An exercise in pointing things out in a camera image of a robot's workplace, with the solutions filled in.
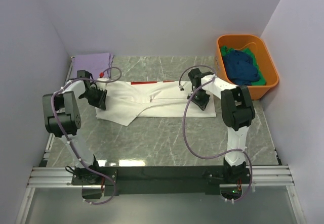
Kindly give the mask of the white t-shirt red print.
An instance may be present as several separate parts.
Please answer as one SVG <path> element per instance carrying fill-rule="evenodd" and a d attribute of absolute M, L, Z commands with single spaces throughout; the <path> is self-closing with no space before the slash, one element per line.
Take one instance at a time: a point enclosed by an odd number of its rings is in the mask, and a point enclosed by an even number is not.
<path fill-rule="evenodd" d="M 181 118 L 189 93 L 176 81 L 100 83 L 107 90 L 106 110 L 96 109 L 96 117 L 123 126 L 137 117 Z"/>

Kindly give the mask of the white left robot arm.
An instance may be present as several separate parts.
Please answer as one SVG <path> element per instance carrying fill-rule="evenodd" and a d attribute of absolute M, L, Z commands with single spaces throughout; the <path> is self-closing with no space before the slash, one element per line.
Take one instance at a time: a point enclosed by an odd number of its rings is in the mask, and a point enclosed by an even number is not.
<path fill-rule="evenodd" d="M 99 89 L 90 72 L 79 70 L 76 81 L 68 82 L 56 94 L 43 96 L 45 127 L 59 138 L 73 157 L 74 169 L 66 170 L 94 185 L 100 181 L 101 171 L 93 153 L 78 132 L 82 125 L 77 99 L 87 99 L 89 105 L 105 110 L 107 90 Z"/>

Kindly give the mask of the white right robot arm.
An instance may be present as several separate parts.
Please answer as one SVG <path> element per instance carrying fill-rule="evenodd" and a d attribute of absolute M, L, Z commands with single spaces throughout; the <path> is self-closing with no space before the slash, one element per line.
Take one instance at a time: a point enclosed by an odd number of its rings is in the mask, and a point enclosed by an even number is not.
<path fill-rule="evenodd" d="M 227 126 L 227 151 L 224 153 L 222 177 L 228 183 L 235 182 L 240 177 L 237 167 L 243 167 L 246 161 L 246 138 L 250 125 L 255 118 L 255 109 L 247 86 L 228 83 L 213 72 L 202 73 L 198 68 L 189 71 L 192 94 L 188 98 L 183 123 L 190 103 L 205 110 L 210 101 L 210 95 L 221 101 L 221 116 Z"/>

